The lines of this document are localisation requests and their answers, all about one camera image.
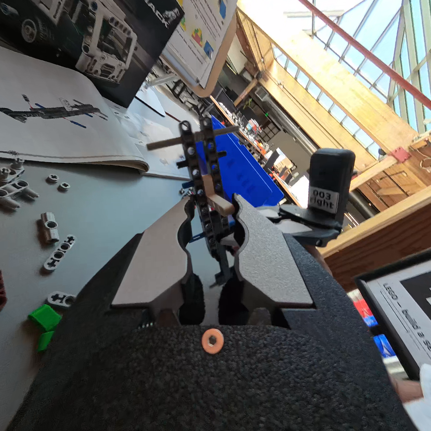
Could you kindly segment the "person's right hand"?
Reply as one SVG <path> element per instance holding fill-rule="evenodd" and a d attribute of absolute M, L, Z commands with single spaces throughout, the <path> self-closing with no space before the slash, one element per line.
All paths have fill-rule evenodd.
<path fill-rule="evenodd" d="M 311 245 L 304 245 L 303 247 L 329 273 L 329 275 L 331 275 L 331 276 L 333 275 L 329 266 L 327 265 L 325 259 L 323 258 L 322 254 L 318 250 L 318 248 L 316 248 L 315 246 L 311 246 Z"/>

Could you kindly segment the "white printed board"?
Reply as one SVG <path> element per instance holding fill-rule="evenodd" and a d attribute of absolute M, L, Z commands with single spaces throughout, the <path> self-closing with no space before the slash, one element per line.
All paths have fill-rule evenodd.
<path fill-rule="evenodd" d="M 236 32 L 236 0 L 180 0 L 184 11 L 162 59 L 198 96 L 217 83 Z"/>

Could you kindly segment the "rack of small blue bins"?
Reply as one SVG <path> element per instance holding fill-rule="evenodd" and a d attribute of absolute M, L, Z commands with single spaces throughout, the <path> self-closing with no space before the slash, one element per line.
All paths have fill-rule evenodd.
<path fill-rule="evenodd" d="M 368 334 L 380 352 L 380 356 L 382 357 L 384 364 L 390 365 L 392 367 L 400 366 L 400 362 L 396 356 L 395 351 L 393 350 L 387 337 L 383 334 L 382 329 L 380 328 L 374 314 L 372 313 L 362 294 L 358 289 L 355 289 L 347 293 L 347 295 L 361 316 Z"/>

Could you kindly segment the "lego set box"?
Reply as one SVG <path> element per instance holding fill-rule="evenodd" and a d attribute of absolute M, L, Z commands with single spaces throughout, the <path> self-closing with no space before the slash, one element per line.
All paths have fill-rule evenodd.
<path fill-rule="evenodd" d="M 2 0 L 1 38 L 128 108 L 181 19 L 175 0 Z"/>

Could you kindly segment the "blue plastic bin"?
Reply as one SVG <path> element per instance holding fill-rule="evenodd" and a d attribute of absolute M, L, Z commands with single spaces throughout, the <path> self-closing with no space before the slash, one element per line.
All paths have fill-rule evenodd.
<path fill-rule="evenodd" d="M 215 146 L 218 151 L 227 153 L 218 159 L 227 201 L 231 202 L 232 195 L 236 193 L 255 208 L 277 206 L 284 197 L 283 192 L 234 133 L 216 136 Z"/>

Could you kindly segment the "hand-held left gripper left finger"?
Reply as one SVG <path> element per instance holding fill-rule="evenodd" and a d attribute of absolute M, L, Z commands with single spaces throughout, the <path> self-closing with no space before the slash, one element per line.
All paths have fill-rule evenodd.
<path fill-rule="evenodd" d="M 194 213 L 193 197 L 183 198 L 143 232 L 112 309 L 147 309 L 159 323 L 180 323 L 178 312 L 185 302 L 181 286 L 192 273 L 186 247 Z"/>

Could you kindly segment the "dark grey lego beam assembly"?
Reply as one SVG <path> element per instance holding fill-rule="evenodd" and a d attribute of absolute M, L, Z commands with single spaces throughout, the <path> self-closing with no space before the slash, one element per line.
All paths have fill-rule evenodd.
<path fill-rule="evenodd" d="M 199 213 L 208 250 L 220 266 L 215 281 L 221 285 L 231 276 L 227 252 L 222 239 L 229 236 L 232 228 L 229 216 L 235 208 L 225 199 L 219 159 L 226 156 L 226 151 L 218 151 L 216 137 L 238 131 L 237 126 L 213 129 L 210 117 L 201 117 L 200 131 L 192 132 L 188 121 L 179 123 L 180 137 L 147 143 L 148 151 L 168 148 L 181 144 L 185 159 L 177 162 L 178 168 L 187 168 L 191 177 L 189 186 L 193 189 L 192 198 Z"/>

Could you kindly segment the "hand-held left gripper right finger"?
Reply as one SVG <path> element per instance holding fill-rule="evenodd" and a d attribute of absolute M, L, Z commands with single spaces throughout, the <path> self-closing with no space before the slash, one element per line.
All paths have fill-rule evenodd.
<path fill-rule="evenodd" d="M 248 310 L 310 309 L 313 299 L 283 233 L 245 198 L 233 194 L 234 268 Z"/>

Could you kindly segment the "lego instruction booklet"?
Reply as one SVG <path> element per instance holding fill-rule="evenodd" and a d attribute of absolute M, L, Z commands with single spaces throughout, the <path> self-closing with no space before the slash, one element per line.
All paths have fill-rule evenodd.
<path fill-rule="evenodd" d="M 0 50 L 1 158 L 117 165 L 189 179 L 181 145 L 148 150 L 172 131 L 102 98 L 82 74 L 5 47 Z"/>

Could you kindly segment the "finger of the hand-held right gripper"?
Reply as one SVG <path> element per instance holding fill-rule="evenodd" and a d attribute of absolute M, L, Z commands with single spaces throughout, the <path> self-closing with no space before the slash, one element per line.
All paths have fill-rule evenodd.
<path fill-rule="evenodd" d="M 284 221 L 284 232 L 292 236 L 313 237 L 314 230 L 310 227 L 292 220 Z"/>

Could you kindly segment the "black framed marker sign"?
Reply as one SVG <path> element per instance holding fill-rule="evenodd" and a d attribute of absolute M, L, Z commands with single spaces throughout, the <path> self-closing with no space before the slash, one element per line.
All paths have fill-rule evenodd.
<path fill-rule="evenodd" d="M 409 378 L 431 363 L 431 250 L 360 274 L 354 282 Z"/>

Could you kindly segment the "scattered grey lego pieces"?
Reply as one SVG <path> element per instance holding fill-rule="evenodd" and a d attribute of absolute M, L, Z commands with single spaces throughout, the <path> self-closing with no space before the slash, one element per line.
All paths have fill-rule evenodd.
<path fill-rule="evenodd" d="M 40 197 L 30 188 L 29 183 L 22 179 L 24 171 L 24 161 L 20 158 L 14 159 L 9 166 L 1 166 L 1 211 L 13 213 L 21 207 L 19 200 L 33 202 Z M 66 240 L 60 242 L 59 225 L 52 212 L 41 213 L 39 224 L 42 242 L 45 245 L 59 246 L 42 266 L 43 271 L 52 272 L 57 268 L 65 253 L 72 247 L 76 238 L 74 235 L 68 235 Z"/>

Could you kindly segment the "green lego piece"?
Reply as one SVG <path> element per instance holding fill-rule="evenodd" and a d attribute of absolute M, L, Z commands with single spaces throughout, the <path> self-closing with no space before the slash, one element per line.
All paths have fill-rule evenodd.
<path fill-rule="evenodd" d="M 43 332 L 51 332 L 56 329 L 62 316 L 50 305 L 44 304 L 29 313 L 28 320 L 35 323 Z"/>
<path fill-rule="evenodd" d="M 54 331 L 47 331 L 40 335 L 38 344 L 37 344 L 37 352 L 42 353 L 46 351 L 47 347 L 49 346 L 51 339 L 54 335 Z"/>

